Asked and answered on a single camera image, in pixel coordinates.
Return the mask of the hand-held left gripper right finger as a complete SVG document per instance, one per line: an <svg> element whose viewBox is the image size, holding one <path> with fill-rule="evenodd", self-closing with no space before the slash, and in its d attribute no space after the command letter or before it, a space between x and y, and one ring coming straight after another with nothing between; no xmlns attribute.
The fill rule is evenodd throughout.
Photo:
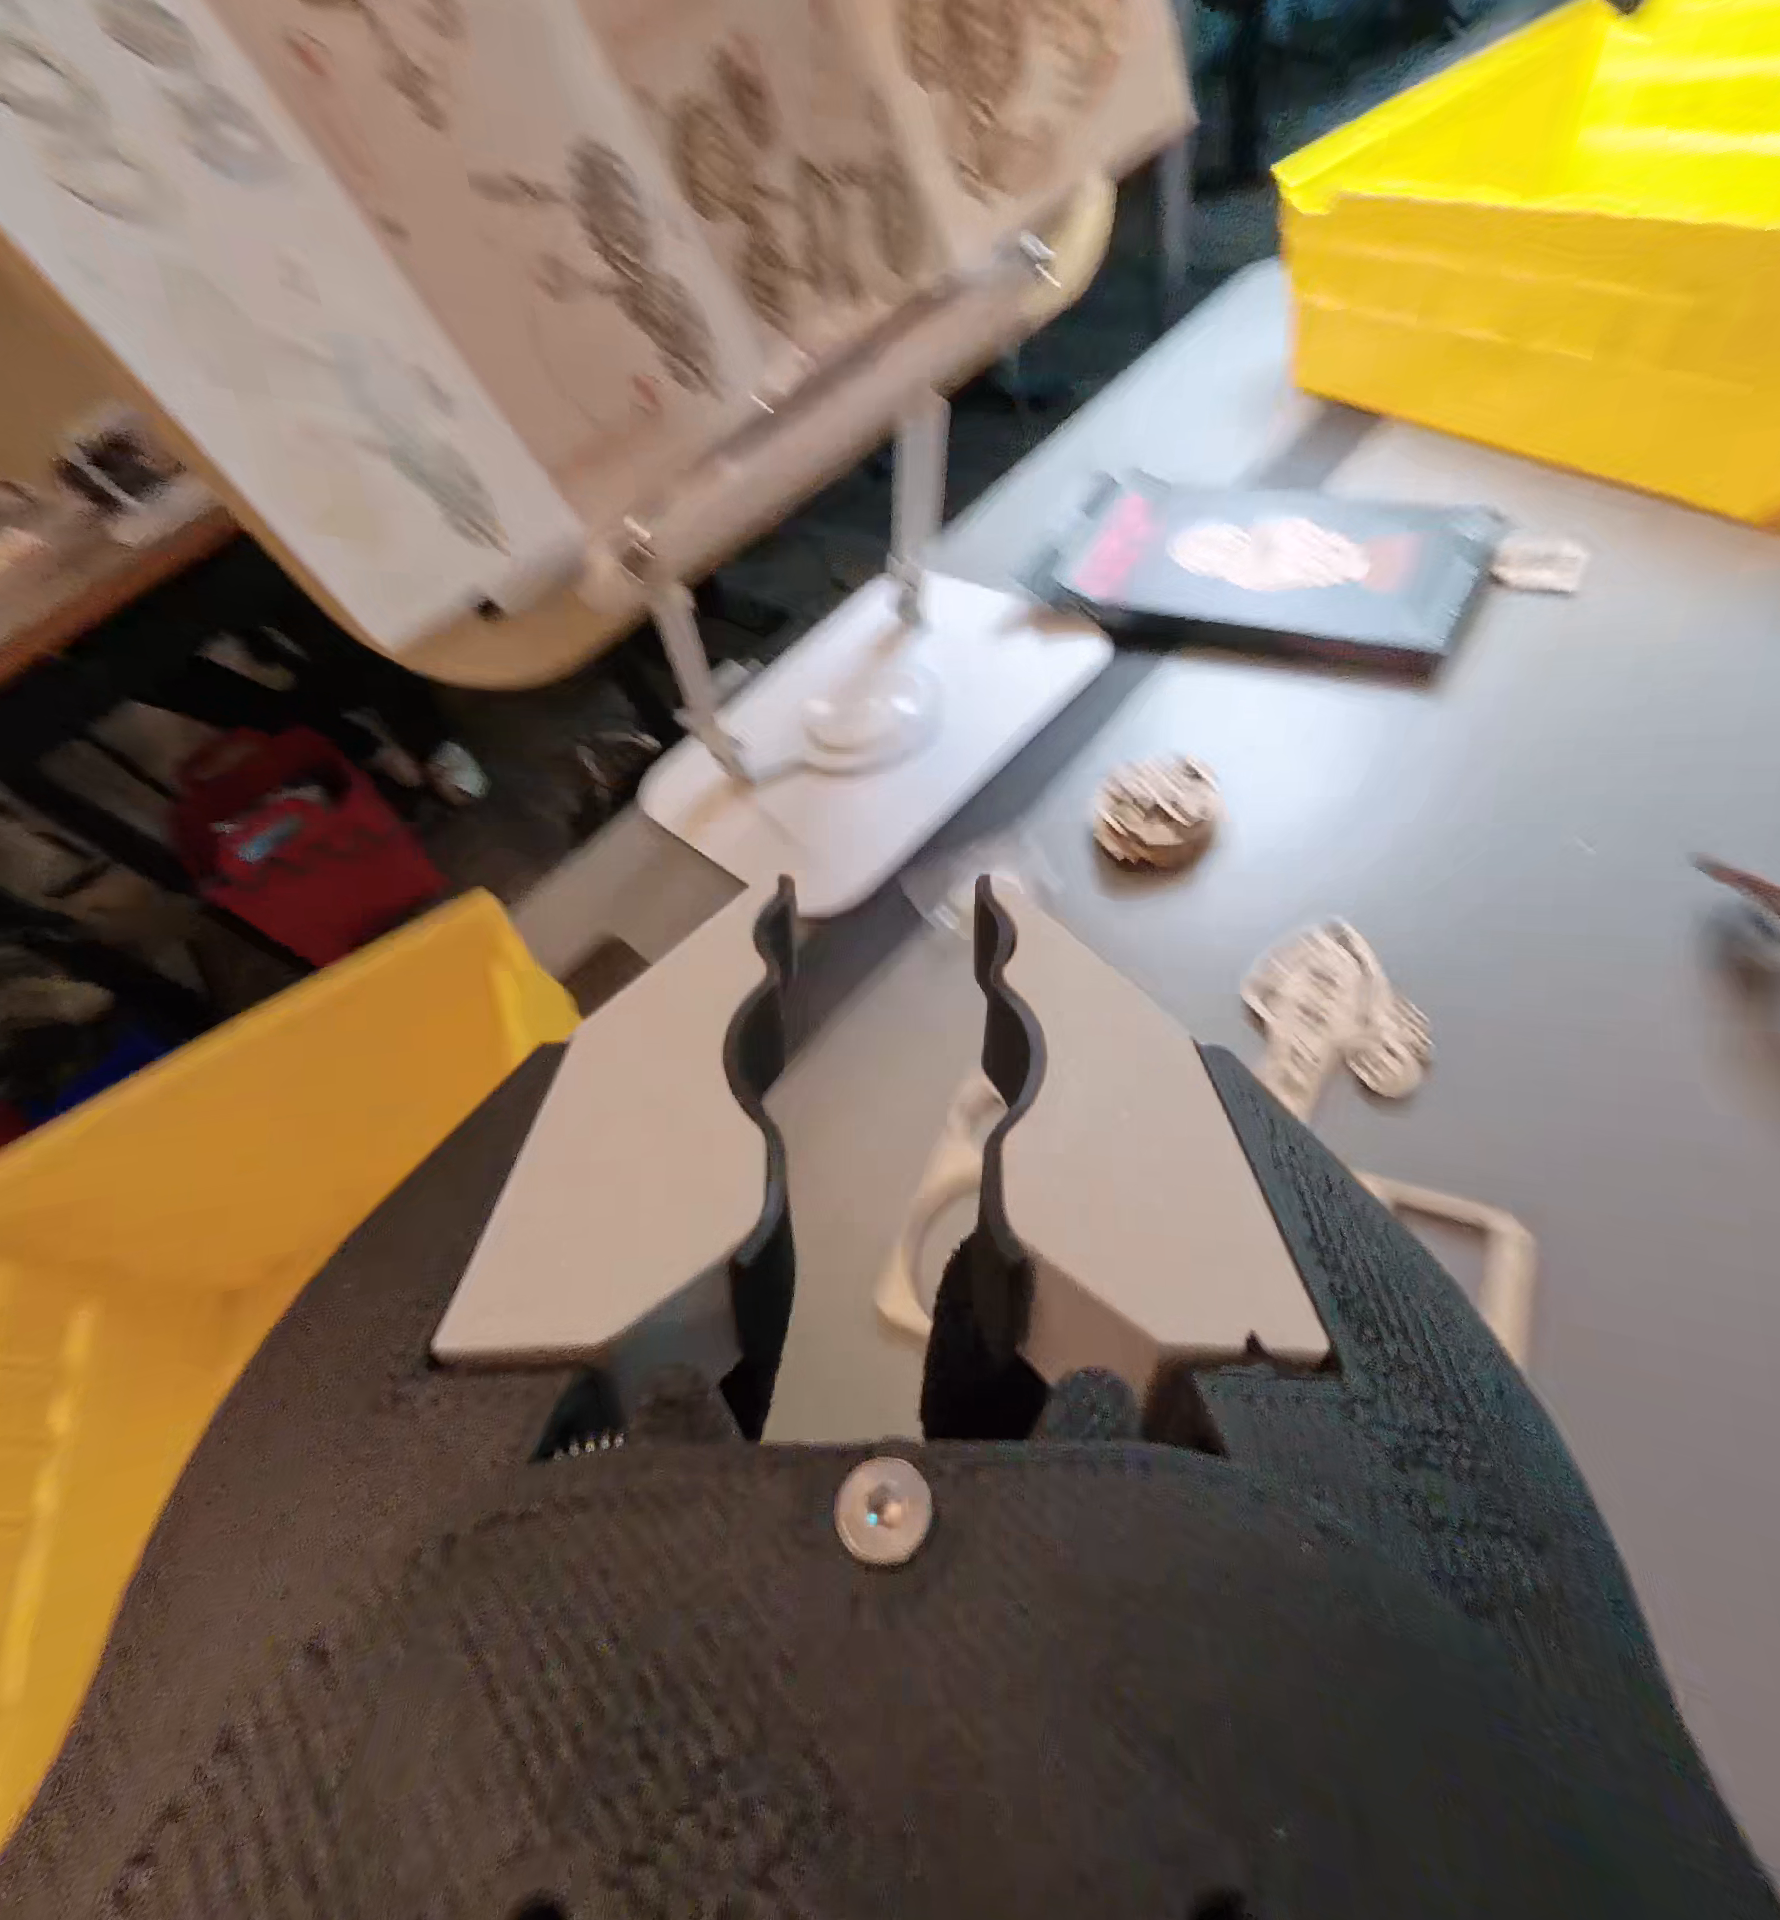
<svg viewBox="0 0 1780 1920"><path fill-rule="evenodd" d="M1204 1048L1022 885L971 885L978 1060L923 1174L923 1434L1003 1440L1058 1382L1321 1373L1334 1336Z"/></svg>

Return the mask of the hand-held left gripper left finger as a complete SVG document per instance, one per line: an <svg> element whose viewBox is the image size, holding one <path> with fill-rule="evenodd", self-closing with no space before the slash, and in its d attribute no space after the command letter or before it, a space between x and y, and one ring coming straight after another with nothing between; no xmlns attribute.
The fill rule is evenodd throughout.
<svg viewBox="0 0 1780 1920"><path fill-rule="evenodd" d="M439 1367L567 1365L617 1414L687 1372L766 1437L799 1275L768 1112L799 962L799 895L779 878L573 1028L434 1332Z"/></svg>

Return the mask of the wooden sheet frame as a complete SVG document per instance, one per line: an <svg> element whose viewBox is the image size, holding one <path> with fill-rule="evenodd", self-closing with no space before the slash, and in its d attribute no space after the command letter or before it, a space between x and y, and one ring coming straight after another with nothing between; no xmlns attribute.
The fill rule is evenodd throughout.
<svg viewBox="0 0 1780 1920"><path fill-rule="evenodd" d="M998 1115L1003 1097L984 1073L971 1073L953 1094L942 1134L877 1278L876 1303L893 1332L915 1341L930 1336L944 1268L978 1218L984 1149ZM1367 1171L1356 1178L1357 1186L1407 1226L1436 1223L1477 1245L1482 1269L1474 1307L1498 1347L1515 1365L1524 1365L1539 1288L1539 1245L1530 1226L1493 1203L1398 1184Z"/></svg>

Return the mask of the yellow plastic bin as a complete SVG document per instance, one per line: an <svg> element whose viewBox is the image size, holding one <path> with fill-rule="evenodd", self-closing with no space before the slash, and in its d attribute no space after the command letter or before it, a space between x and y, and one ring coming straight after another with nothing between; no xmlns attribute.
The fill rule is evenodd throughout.
<svg viewBox="0 0 1780 1920"><path fill-rule="evenodd" d="M1780 3L1566 3L1274 168L1295 381L1780 534Z"/></svg>
<svg viewBox="0 0 1780 1920"><path fill-rule="evenodd" d="M0 1848L265 1335L576 1021L470 892L0 1149Z"/></svg>

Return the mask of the grey desk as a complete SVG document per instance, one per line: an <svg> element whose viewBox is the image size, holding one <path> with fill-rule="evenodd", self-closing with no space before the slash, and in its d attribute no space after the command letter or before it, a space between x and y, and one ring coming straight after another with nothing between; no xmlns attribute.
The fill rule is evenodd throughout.
<svg viewBox="0 0 1780 1920"><path fill-rule="evenodd" d="M1328 920L1376 945L1432 1021L1432 1073L1394 1111L1339 1077L1316 1134L1536 1236L1530 1373L1780 1885L1780 1054L1689 866L1780 880L1780 541L1295 392L1271 261L988 485L937 560L1032 569L1114 468L1489 506L1592 554L1575 596L1489 592L1428 683L1124 655L924 856L1011 861L1245 1060L1241 980L1267 949ZM1159 754L1214 768L1223 829L1188 873L1125 873L1093 844L1093 799Z"/></svg>

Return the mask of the ornate wooden paddle piece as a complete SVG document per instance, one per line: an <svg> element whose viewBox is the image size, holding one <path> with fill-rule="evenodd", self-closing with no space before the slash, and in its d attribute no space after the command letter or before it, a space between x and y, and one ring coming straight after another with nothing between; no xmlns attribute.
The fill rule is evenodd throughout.
<svg viewBox="0 0 1780 1920"><path fill-rule="evenodd" d="M1371 1100L1400 1103L1432 1067L1428 1019L1391 984L1376 945L1339 920L1261 955L1241 1007L1263 1044L1258 1078L1302 1124L1342 1073Z"/></svg>

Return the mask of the stacked wooden gear disc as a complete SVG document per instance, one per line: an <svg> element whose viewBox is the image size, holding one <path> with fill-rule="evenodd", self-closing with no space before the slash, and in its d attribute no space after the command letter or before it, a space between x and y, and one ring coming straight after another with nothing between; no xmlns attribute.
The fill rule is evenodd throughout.
<svg viewBox="0 0 1780 1920"><path fill-rule="evenodd" d="M1222 829L1222 782L1192 754L1124 760L1093 799L1093 844L1125 873L1188 873L1214 848Z"/></svg>

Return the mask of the red bag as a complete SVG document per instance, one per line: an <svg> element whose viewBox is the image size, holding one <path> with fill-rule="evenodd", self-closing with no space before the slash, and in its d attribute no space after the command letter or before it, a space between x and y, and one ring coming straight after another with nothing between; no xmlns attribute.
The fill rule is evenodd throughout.
<svg viewBox="0 0 1780 1920"><path fill-rule="evenodd" d="M185 758L170 844L207 906L314 970L447 897L375 782L304 726L233 731Z"/></svg>

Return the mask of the white book stand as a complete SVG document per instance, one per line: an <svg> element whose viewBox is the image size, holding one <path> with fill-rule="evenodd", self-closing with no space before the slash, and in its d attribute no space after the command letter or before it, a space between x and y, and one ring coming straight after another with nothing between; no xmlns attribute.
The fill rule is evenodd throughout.
<svg viewBox="0 0 1780 1920"><path fill-rule="evenodd" d="M1083 294L1114 225L1110 179L1056 191L1045 225L811 371L648 512L589 535L576 569L453 616L405 664L436 683L531 689L651 619L681 740L636 792L648 821L744 885L791 878L811 921L868 903L1114 660L1086 616L931 558L950 392ZM885 569L721 693L691 586L881 442L896 442Z"/></svg>

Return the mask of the black puzzle box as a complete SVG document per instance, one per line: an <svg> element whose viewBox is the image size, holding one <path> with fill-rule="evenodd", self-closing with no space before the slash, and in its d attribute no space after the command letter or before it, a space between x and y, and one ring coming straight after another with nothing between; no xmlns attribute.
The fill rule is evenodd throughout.
<svg viewBox="0 0 1780 1920"><path fill-rule="evenodd" d="M1503 535L1485 506L1129 468L1097 483L1032 586L1142 655L1199 648L1428 683L1456 656Z"/></svg>

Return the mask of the wooden background table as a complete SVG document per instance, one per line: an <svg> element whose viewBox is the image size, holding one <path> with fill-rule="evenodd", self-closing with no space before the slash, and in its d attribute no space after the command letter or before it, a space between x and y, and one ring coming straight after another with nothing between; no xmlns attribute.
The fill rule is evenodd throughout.
<svg viewBox="0 0 1780 1920"><path fill-rule="evenodd" d="M242 525L207 509L144 546L90 543L42 583L0 590L0 689L157 586L221 554Z"/></svg>

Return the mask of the paper instruction sheet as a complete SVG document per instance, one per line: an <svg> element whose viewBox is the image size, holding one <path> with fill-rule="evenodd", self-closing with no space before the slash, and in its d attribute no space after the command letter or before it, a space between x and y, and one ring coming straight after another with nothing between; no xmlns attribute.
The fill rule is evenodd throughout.
<svg viewBox="0 0 1780 1920"><path fill-rule="evenodd" d="M1170 3L0 3L0 248L358 639L695 574L1025 331Z"/></svg>

